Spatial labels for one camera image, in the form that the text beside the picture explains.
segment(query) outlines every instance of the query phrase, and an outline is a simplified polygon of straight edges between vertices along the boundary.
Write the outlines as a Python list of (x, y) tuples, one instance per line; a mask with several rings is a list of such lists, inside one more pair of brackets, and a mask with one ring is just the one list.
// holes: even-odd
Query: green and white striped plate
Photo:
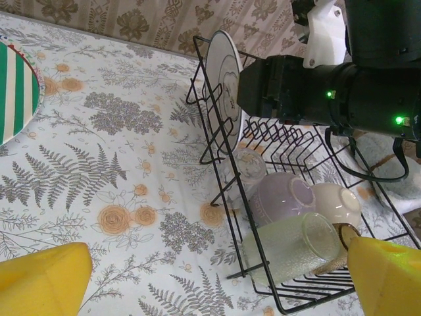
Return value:
[(40, 101), (33, 67), (14, 45), (7, 44), (0, 41), (0, 145), (32, 120)]

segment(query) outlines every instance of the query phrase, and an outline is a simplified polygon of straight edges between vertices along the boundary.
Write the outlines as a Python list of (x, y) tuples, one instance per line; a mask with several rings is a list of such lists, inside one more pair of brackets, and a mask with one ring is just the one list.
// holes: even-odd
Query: table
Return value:
[[(248, 277), (226, 279), (238, 271), (232, 239), (206, 204), (211, 167), (198, 165), (204, 135), (184, 102), (197, 61), (0, 21), (47, 86), (37, 119), (0, 150), (0, 261), (87, 243), (94, 269), (80, 315), (280, 315)], [(363, 314), (351, 294), (299, 315)]]

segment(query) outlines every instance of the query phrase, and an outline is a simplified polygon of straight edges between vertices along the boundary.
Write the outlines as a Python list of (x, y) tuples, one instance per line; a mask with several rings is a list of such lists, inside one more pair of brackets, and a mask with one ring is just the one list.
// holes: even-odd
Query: dish rack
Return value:
[[(191, 86), (186, 97), (186, 103), (189, 105), (196, 105), (199, 109), (207, 141), (207, 147), (200, 159), (200, 164), (213, 164), (220, 193), (213, 199), (212, 203), (214, 203), (218, 198), (222, 198), (228, 219), (228, 225), (232, 234), (232, 241), (240, 271), (228, 276), (228, 278), (245, 277), (248, 272), (254, 269), (263, 268), (268, 277), (268, 283), (270, 286), (259, 286), (252, 278), (253, 289), (260, 296), (273, 296), (276, 307), (284, 315), (289, 315), (310, 307), (315, 307), (322, 303), (353, 293), (355, 291), (353, 281), (351, 280), (351, 275), (346, 267), (325, 275), (317, 276), (308, 274), (282, 283), (281, 285), (278, 284), (276, 286), (276, 284), (274, 284), (272, 274), (270, 272), (270, 262), (266, 260), (256, 224), (253, 220), (243, 185), (234, 162), (232, 148), (228, 143), (227, 135), (232, 129), (233, 124), (230, 118), (224, 122), (221, 121), (221, 116), (216, 106), (216, 102), (221, 96), (221, 87), (218, 85), (213, 89), (213, 91), (210, 91), (211, 89), (207, 89), (208, 96), (206, 99), (202, 97), (203, 88), (201, 90), (197, 88), (198, 85), (203, 84), (202, 81), (199, 81), (198, 79), (200, 78), (198, 74), (201, 72), (203, 73), (203, 77), (205, 79), (203, 87), (206, 85), (210, 86), (205, 64), (203, 62), (204, 57), (200, 52), (200, 47), (205, 48), (206, 44), (209, 44), (209, 40), (200, 36), (194, 36), (193, 42), (199, 58), (199, 65), (194, 77), (191, 79)], [(258, 59), (258, 57), (248, 53), (239, 52), (239, 54), (241, 61), (243, 62), (243, 66), (247, 66), (249, 63)], [(209, 122), (207, 122), (208, 114), (211, 111), (215, 111), (219, 122), (219, 128), (217, 128), (214, 133), (210, 131)], [(218, 133), (222, 133), (223, 137), (223, 144), (220, 144), (220, 147), (217, 147), (215, 144), (215, 137)], [(334, 182), (355, 191), (357, 186), (361, 184), (363, 180), (349, 176), (347, 173), (343, 172), (336, 161), (336, 159), (341, 159), (341, 156), (344, 155), (346, 151), (351, 150), (353, 153), (356, 153), (361, 158), (362, 162), (368, 167), (364, 157), (361, 155), (361, 152), (352, 140), (345, 145), (341, 145), (338, 142), (334, 147), (334, 152), (332, 153), (324, 143), (322, 128), (316, 128), (313, 126), (308, 126), (306, 128), (303, 128), (302, 126), (286, 126), (280, 124), (276, 119), (247, 119), (245, 121), (245, 128), (243, 130), (243, 136), (240, 144), (242, 147), (249, 147), (262, 154), (266, 162), (268, 173), (278, 171), (292, 172), (305, 179), (309, 184), (315, 184), (317, 182), (331, 182), (333, 179)], [(220, 148), (222, 146), (226, 146), (226, 151), (228, 152), (227, 156), (221, 152)], [(318, 161), (314, 161), (316, 154), (321, 157)], [(222, 187), (222, 182), (217, 171), (217, 164), (225, 158), (230, 159), (235, 177), (227, 186)], [(326, 171), (322, 177), (320, 177), (320, 174), (317, 173), (317, 170), (320, 168), (323, 168)], [(238, 185), (244, 202), (244, 209), (246, 213), (245, 220), (249, 222), (249, 230), (251, 230), (248, 233), (254, 235), (257, 248), (260, 253), (260, 258), (262, 259), (261, 264), (249, 269), (246, 268), (240, 255), (240, 243), (242, 242), (243, 235), (245, 234), (244, 229), (240, 227), (240, 223), (242, 221), (236, 212), (229, 210), (226, 203), (225, 191), (229, 188), (230, 184), (233, 184), (234, 182)], [(397, 212), (382, 186), (377, 182), (373, 183), (373, 185), (378, 186), (378, 188), (382, 191), (382, 194), (391, 209), (387, 211), (393, 212), (391, 215), (394, 218), (394, 223), (397, 225), (396, 227), (398, 228), (395, 227), (394, 229), (389, 229), (389, 236), (377, 236), (379, 234), (377, 233), (376, 223), (370, 221), (367, 213), (364, 214), (363, 212), (362, 228), (360, 227), (362, 235), (391, 240), (420, 249), (418, 239), (414, 236), (413, 231), (410, 227), (408, 227), (404, 218), (402, 218), (402, 216)], [(385, 210), (387, 209), (381, 206), (379, 201), (377, 201), (377, 204), (378, 207)]]

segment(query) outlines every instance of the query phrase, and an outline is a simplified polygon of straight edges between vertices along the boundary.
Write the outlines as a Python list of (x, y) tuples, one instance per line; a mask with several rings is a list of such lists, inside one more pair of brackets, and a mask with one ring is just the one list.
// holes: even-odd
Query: cup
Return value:
[[(322, 215), (306, 213), (258, 228), (275, 284), (309, 273), (339, 253), (335, 228)], [(243, 240), (242, 251), (248, 268), (262, 263), (253, 233)], [(264, 268), (249, 272), (256, 282), (269, 285)]]
[(352, 191), (335, 183), (312, 186), (316, 196), (316, 212), (332, 224), (348, 223), (358, 227), (361, 222), (361, 204)]
[(351, 244), (351, 239), (361, 236), (358, 230), (350, 224), (335, 223), (334, 227), (337, 235), (339, 236), (339, 240), (341, 241), (339, 254), (331, 262), (313, 270), (312, 273), (315, 275), (330, 273), (346, 266), (348, 260), (348, 248)]
[(291, 173), (275, 172), (263, 178), (249, 205), (258, 226), (315, 212), (310, 185)]
[[(249, 199), (256, 191), (258, 184), (266, 174), (266, 163), (262, 156), (249, 148), (238, 148), (233, 151), (235, 165), (240, 173), (241, 183), (244, 192)], [(238, 209), (243, 205), (243, 199), (239, 191), (238, 183), (235, 180), (234, 170), (230, 158), (225, 158), (219, 166), (217, 166), (219, 179), (222, 188), (225, 188), (231, 181), (232, 184), (226, 188), (224, 192), (226, 202), (229, 208)], [(214, 176), (210, 182), (210, 198), (214, 199), (220, 193), (218, 182)], [(215, 203), (222, 204), (220, 196)]]

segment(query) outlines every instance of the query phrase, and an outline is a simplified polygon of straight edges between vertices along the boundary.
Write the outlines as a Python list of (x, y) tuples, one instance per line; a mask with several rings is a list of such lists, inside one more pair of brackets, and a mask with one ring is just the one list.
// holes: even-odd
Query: black cable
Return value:
[[(368, 180), (368, 181), (374, 181), (374, 182), (388, 182), (388, 183), (392, 183), (392, 182), (399, 182), (399, 181), (403, 181), (404, 179), (406, 179), (408, 177), (409, 174), (409, 167), (408, 167), (408, 163), (407, 160), (405, 159), (405, 154), (403, 153), (403, 148), (402, 148), (402, 142), (403, 139), (402, 138), (395, 138), (395, 141), (393, 142), (393, 152), (396, 155), (397, 160), (401, 163), (402, 167), (404, 168), (405, 173), (402, 176), (399, 176), (397, 178), (378, 178), (375, 176), (370, 176), (367, 174), (363, 174), (363, 173), (359, 173), (357, 171), (354, 171), (350, 168), (348, 168), (347, 166), (345, 166), (337, 157), (333, 147), (332, 147), (332, 143), (330, 141), (330, 136), (331, 136), (332, 130), (330, 128), (327, 128), (325, 133), (324, 133), (324, 140), (326, 142), (326, 145), (328, 146), (329, 150), (332, 152), (332, 155), (335, 157), (338, 165), (346, 172), (348, 172), (349, 174), (356, 176), (358, 178), (364, 179), (364, 180)], [(351, 144), (351, 149), (355, 150), (353, 148), (353, 146), (355, 146), (355, 144), (353, 144), (352, 142)]]

